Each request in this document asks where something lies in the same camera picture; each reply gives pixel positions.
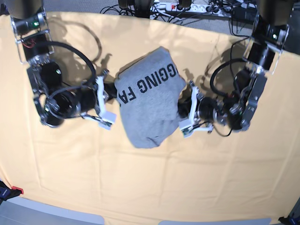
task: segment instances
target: gray cloth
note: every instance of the gray cloth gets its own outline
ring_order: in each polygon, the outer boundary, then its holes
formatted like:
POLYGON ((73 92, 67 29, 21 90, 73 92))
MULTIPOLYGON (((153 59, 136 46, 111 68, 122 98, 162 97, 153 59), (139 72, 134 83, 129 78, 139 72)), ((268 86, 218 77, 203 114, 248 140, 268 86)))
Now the gray cloth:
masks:
POLYGON ((162 47, 119 74, 117 100, 124 129, 135 147, 157 147, 177 129, 177 103, 185 85, 162 47))

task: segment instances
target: metal bracket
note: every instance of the metal bracket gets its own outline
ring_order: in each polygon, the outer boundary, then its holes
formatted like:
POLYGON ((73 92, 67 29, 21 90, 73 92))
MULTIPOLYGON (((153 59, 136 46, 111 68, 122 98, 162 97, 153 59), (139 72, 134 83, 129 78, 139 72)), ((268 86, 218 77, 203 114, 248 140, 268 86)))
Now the metal bracket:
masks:
POLYGON ((43 125, 46 125, 47 116, 46 116, 44 109, 42 108, 42 105, 39 100, 39 98, 41 96, 41 92, 40 92, 40 87, 38 86, 38 80, 40 80, 40 78, 37 78, 37 76, 40 76, 38 73, 38 70, 39 70, 39 68, 29 67, 27 69, 27 74, 28 74, 29 82, 31 84, 32 91, 33 91, 34 105, 37 109, 37 113, 39 114, 39 116, 41 118, 41 123, 43 125))
MULTIPOLYGON (((46 14, 46 11, 45 11, 45 8, 43 8, 43 11, 40 12, 38 15, 40 15, 40 17, 42 16, 44 21, 45 21, 45 25, 46 25, 46 28, 44 30, 39 30, 38 32, 34 33, 34 34, 31 34, 29 36, 26 36, 26 37, 20 37, 18 38, 18 35, 17 35, 17 32, 16 32, 16 27, 15 27, 15 22, 13 20, 13 17, 11 16, 10 17, 10 22, 11 22, 11 26, 12 26, 12 29, 13 29, 13 32, 14 32, 14 36, 15 36, 15 43, 17 45, 17 50, 18 50, 18 55, 19 55, 19 59, 20 59, 20 63, 22 65, 26 64, 27 61, 26 60, 22 60, 22 57, 21 57, 21 52, 20 52, 20 47, 19 45, 28 40, 29 38, 32 38, 32 37, 35 37, 37 35, 41 35, 41 34, 47 34, 48 35, 48 38, 50 41, 52 41, 52 37, 51 37, 51 34, 50 34, 50 29, 49 29, 49 24, 48 24, 48 21, 47 21, 47 14, 46 14)), ((54 47, 51 47, 51 51, 49 52, 49 55, 50 54, 53 54, 54 53, 54 47)))
POLYGON ((84 119, 97 121, 101 128, 110 130, 112 124, 115 123, 117 115, 106 110, 105 102, 107 99, 107 93, 104 90, 104 79, 108 74, 108 70, 104 70, 103 73, 96 78, 96 84, 98 85, 97 97, 99 114, 98 117, 88 116, 87 113, 81 114, 84 119))
POLYGON ((194 125, 197 125, 200 122, 200 118, 196 118, 195 114, 196 114, 198 96, 201 93, 199 92, 199 88, 195 86, 193 81, 189 82, 189 86, 192 89, 192 96, 191 96, 192 106, 191 106, 191 110, 190 110, 188 119, 179 122, 179 128, 182 131, 183 136, 185 138, 190 137, 194 133, 194 131, 212 132, 212 130, 213 130, 213 125, 211 123, 207 123, 206 127, 194 128, 194 125))
MULTIPOLYGON (((258 26, 258 22, 259 22, 259 14, 256 15, 255 22, 254 22, 254 26, 253 26, 253 29, 252 29, 252 33, 254 33, 254 31, 256 30, 256 28, 257 28, 257 26, 258 26)), ((281 35, 285 35, 284 38, 283 38, 283 41, 282 41, 282 43, 281 43, 280 46, 276 46, 276 45, 274 45, 274 44, 272 44, 272 43, 270 43, 270 42, 266 42, 267 46, 268 46, 272 51, 278 53, 278 58, 277 58, 277 60, 276 60, 274 69, 273 69, 273 71, 271 71, 271 74, 272 74, 272 75, 275 73, 276 67, 277 67, 278 62, 279 62, 279 58, 280 58, 282 52, 284 51, 285 42, 286 42, 286 39, 287 39, 287 37, 288 37, 288 35, 289 35, 289 32, 290 32, 290 26, 289 26, 289 25, 286 25, 285 30, 282 30, 282 31, 280 32, 281 35)), ((254 38, 254 37, 250 37, 249 42, 248 42, 247 47, 246 47, 246 50, 245 50, 245 52, 244 52, 244 54, 243 54, 243 59, 244 59, 245 61, 248 60, 248 56, 249 56, 250 50, 251 50, 252 45, 253 45, 254 42, 255 42, 255 38, 254 38)))

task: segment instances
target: black wire bundle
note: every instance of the black wire bundle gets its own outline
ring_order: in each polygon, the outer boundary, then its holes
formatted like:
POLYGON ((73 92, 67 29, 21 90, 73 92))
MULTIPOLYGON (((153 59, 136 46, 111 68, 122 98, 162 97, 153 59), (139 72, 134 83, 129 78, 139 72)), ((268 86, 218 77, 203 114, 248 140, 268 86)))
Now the black wire bundle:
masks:
POLYGON ((185 11, 187 11, 187 8, 183 9, 182 12, 178 13, 176 16, 174 16, 173 18, 168 20, 168 23, 170 23, 172 20, 178 18, 182 13, 184 13, 185 11))
MULTIPOLYGON (((238 3, 228 4, 228 5, 226 4, 226 5, 222 6, 222 7, 219 7, 218 10, 220 10, 220 9, 225 9, 225 8, 228 8, 228 7, 238 6, 238 5, 241 5, 241 4, 243 4, 243 3, 251 3, 251 2, 255 2, 255 0, 249 0, 249 1, 245 1, 245 2, 238 2, 238 3)), ((196 14, 196 15, 193 15, 193 16, 190 16, 190 17, 188 17, 188 18, 182 19, 181 22, 184 21, 184 20, 188 20, 188 19, 191 19, 191 18, 195 18, 195 17, 197 17, 197 16, 199 16, 199 15, 203 15, 203 14, 206 14, 206 13, 212 13, 212 12, 215 11, 215 10, 216 10, 216 9, 212 8, 211 10, 209 10, 209 11, 207 11, 207 12, 198 13, 198 14, 196 14)), ((188 23, 186 23, 186 24, 181 24, 181 25, 182 25, 182 26, 185 26, 185 25, 188 25, 188 24, 190 24, 190 23, 195 23, 195 22, 197 22, 197 21, 199 21, 199 20, 202 20, 202 18, 200 18, 200 19, 198 19, 198 20, 195 20, 195 21, 192 21, 192 22, 188 22, 188 23)))
POLYGON ((229 22, 229 31, 231 35, 234 35, 236 37, 240 37, 240 38, 245 38, 248 37, 246 35, 238 35, 238 32, 241 32, 241 30, 246 26, 247 23, 244 23, 244 25, 242 26, 242 28, 238 31, 238 21, 236 21, 236 33, 234 33, 233 31, 233 13, 231 14, 231 17, 229 18, 228 22, 229 22))
POLYGON ((117 12, 119 15, 130 15, 134 16, 135 15, 135 11, 130 8, 120 8, 119 5, 113 5, 113 6, 107 6, 101 9, 100 14, 105 14, 108 11, 115 11, 117 12))
POLYGON ((211 5, 211 7, 217 6, 217 8, 223 8, 223 7, 231 7, 232 3, 226 1, 226 0, 209 0, 208 4, 211 5))
MULTIPOLYGON (((233 59, 233 47, 234 47, 236 44, 238 44, 238 43, 240 43, 240 42, 242 42, 242 41, 244 41, 244 40, 247 40, 248 38, 249 38, 249 37, 247 36, 246 38, 243 38, 243 39, 241 39, 241 40, 238 40, 238 41, 234 42, 234 43, 232 44, 231 48, 230 48, 230 60, 227 61, 227 62, 225 62, 225 63, 223 63, 221 66, 219 66, 219 67, 213 72, 213 74, 211 75, 211 78, 210 78, 210 88, 211 88, 211 90, 212 90, 215 94, 217 94, 218 96, 222 96, 222 97, 224 97, 224 98, 225 98, 225 97, 228 97, 228 94, 227 94, 227 93, 218 90, 218 89, 215 87, 215 85, 214 85, 214 81, 215 81, 215 78, 216 78, 217 74, 218 74, 222 69, 224 69, 224 68, 227 67, 227 66, 230 66, 230 71, 231 71, 232 78, 233 78, 234 88, 235 88, 236 92, 238 93, 238 95, 240 95, 240 90, 239 90, 239 87, 238 87, 237 82, 236 82, 236 80, 235 80, 235 74, 234 74, 234 72, 233 72, 232 64, 233 64, 233 63, 237 63, 237 62, 245 62, 245 61, 244 61, 242 58, 233 59)), ((222 136, 222 137, 228 137, 228 136, 232 133, 232 131, 233 131, 233 129, 231 129, 230 132, 229 132, 229 134, 223 135, 222 133, 220 133, 220 132, 217 130, 217 128, 216 128, 215 126, 214 126, 214 129, 215 129, 216 132, 217 132, 220 136, 222 136)))
MULTIPOLYGON (((75 53, 76 55, 78 55, 85 63, 86 65, 89 67, 90 71, 91 71, 91 77, 84 82, 82 85, 80 86, 70 86, 70 87, 65 87, 65 88, 60 88, 56 91, 54 91, 50 96, 49 96, 49 101, 51 101, 56 95, 63 93, 65 91, 68 90, 76 90, 76 89, 81 89, 81 88, 90 88, 91 84, 95 83, 96 81, 96 70, 94 68, 93 63, 79 50, 75 49, 74 47, 67 45, 65 43, 62 42, 57 42, 57 41, 44 41, 44 42, 39 42, 36 43, 37 47, 42 47, 42 46, 58 46, 58 47, 62 47, 62 48, 66 48, 68 50, 70 50, 71 52, 75 53)), ((51 107, 49 107, 49 112, 56 118, 58 119, 71 119, 71 118, 77 118, 79 116, 75 116, 75 117, 61 117, 58 114, 56 114, 55 112, 52 111, 51 107)))

